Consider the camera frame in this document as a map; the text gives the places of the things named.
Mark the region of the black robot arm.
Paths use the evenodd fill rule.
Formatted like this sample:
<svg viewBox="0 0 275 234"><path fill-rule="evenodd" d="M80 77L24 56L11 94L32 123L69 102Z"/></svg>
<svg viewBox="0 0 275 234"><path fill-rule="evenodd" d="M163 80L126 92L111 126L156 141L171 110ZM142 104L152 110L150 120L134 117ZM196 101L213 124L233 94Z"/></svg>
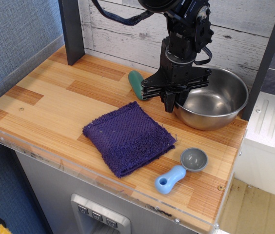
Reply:
<svg viewBox="0 0 275 234"><path fill-rule="evenodd" d="M208 85L212 42L210 5L206 0L141 0L139 3L167 19L168 36L162 40L158 71L142 83L142 97L159 96L165 111L183 104L192 89Z"/></svg>

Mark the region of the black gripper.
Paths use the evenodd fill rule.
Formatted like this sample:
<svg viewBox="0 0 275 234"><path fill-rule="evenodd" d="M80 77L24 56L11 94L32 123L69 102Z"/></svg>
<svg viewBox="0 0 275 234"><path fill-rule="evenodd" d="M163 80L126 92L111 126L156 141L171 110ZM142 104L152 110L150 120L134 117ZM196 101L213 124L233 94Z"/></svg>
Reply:
<svg viewBox="0 0 275 234"><path fill-rule="evenodd" d="M193 66L195 60L181 60L173 55L160 57L159 69L141 82L141 98L161 95L165 111L172 113L174 102L184 105L192 89L208 85L209 68Z"/></svg>

